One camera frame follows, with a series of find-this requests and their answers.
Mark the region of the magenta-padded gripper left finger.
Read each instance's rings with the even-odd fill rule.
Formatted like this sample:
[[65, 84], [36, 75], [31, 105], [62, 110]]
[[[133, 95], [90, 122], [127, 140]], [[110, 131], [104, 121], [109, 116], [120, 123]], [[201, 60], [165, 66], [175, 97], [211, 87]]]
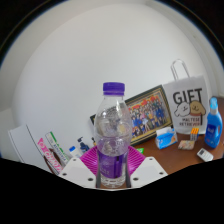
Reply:
[[84, 188], [99, 188], [97, 147], [89, 149], [80, 158], [71, 158], [59, 176]]

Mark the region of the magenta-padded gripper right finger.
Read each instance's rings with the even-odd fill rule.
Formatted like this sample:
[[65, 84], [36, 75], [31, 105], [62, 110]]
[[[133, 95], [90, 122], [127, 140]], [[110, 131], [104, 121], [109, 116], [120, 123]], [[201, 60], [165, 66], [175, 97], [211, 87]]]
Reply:
[[167, 172], [154, 157], [145, 157], [134, 147], [129, 147], [126, 170], [128, 188], [140, 188], [165, 176]]

